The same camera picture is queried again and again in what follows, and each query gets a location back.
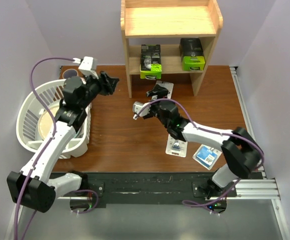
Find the white Gillette razor blister pack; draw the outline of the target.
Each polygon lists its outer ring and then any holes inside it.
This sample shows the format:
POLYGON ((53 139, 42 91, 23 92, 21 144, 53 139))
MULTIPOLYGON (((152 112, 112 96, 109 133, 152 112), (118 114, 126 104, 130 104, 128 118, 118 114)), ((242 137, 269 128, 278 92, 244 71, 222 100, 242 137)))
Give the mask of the white Gillette razor blister pack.
POLYGON ((159 93, 156 97, 157 99, 161 99, 161 98, 171 99, 172 98, 172 93, 173 93, 173 88, 174 88, 173 83, 157 80, 156 84, 168 90, 168 93, 166 94, 159 93))

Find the black green razor box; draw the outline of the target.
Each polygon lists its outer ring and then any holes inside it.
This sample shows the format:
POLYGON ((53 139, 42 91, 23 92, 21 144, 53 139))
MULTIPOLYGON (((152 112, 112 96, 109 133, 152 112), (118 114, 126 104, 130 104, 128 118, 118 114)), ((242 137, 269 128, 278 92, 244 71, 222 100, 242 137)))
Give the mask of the black green razor box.
POLYGON ((203 71, 206 61, 199 38, 181 38, 179 44, 183 71, 203 71))
POLYGON ((160 80, 162 77, 161 45, 142 44, 140 52, 140 78, 160 80))

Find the blue razor blister pack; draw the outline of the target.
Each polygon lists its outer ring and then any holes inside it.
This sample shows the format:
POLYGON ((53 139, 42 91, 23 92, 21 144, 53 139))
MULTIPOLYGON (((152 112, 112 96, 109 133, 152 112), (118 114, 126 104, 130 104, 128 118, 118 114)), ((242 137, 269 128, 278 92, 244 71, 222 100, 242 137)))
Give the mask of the blue razor blister pack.
POLYGON ((167 155, 185 158, 187 155, 187 148, 188 143, 186 141, 177 140, 168 135, 165 149, 167 155))
POLYGON ((222 152, 220 150, 202 144, 192 158, 210 171, 221 155, 222 152))

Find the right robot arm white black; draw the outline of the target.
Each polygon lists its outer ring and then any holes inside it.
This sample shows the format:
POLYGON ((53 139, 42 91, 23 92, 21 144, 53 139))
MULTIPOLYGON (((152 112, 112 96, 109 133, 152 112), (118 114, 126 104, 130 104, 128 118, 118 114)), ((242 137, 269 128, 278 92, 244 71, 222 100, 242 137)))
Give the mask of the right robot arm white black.
POLYGON ((222 152, 225 164, 218 168, 203 185, 203 191, 218 197, 226 186, 235 180, 248 179, 265 160, 264 152, 243 127, 234 130, 204 126, 193 121, 189 113, 180 114, 184 107, 176 100, 167 97, 167 88, 158 84, 146 93, 156 96, 146 103, 133 104, 134 119, 157 118, 167 133, 182 142, 199 143, 222 152))

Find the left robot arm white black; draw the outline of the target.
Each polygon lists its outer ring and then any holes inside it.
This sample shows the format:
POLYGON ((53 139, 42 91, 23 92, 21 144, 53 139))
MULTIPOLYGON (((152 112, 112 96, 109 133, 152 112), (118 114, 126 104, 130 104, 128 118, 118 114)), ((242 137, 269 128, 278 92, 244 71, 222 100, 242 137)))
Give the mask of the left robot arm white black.
POLYGON ((86 108, 98 96, 115 92, 119 78, 101 71, 84 78, 73 76, 64 81, 59 109, 53 126, 38 151, 19 172, 10 172, 7 185, 16 205, 45 213, 54 201, 71 192, 84 196, 89 190, 88 176, 72 170, 50 179, 52 170, 67 144, 82 127, 88 114, 86 108))

